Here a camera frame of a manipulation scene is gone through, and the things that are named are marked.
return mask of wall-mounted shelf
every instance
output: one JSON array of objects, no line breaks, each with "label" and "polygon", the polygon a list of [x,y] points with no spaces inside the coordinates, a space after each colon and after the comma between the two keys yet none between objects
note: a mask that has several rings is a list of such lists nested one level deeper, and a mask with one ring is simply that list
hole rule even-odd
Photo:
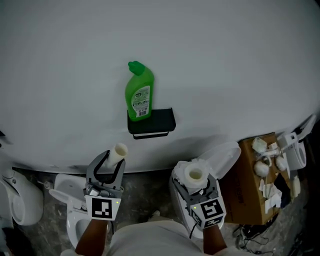
[{"label": "wall-mounted shelf", "polygon": [[153,109],[147,119],[133,122],[127,114],[128,130],[135,140],[164,137],[176,128],[172,108]]}]

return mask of brown box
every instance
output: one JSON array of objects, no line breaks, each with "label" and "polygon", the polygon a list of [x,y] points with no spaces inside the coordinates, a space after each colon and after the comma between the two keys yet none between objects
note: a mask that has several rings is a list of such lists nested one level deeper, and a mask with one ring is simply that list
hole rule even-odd
[{"label": "brown box", "polygon": [[[277,142],[275,133],[259,136],[268,146]],[[259,190],[261,178],[255,174],[256,153],[252,149],[255,137],[247,138],[239,142],[241,155],[231,170],[219,181],[221,194],[226,208],[225,222],[249,225],[264,225],[279,212],[279,208],[269,209],[265,214],[265,201]],[[286,171],[278,170],[275,158],[272,158],[272,166],[266,182],[273,183],[281,173],[286,184],[290,188],[290,180]]]}]

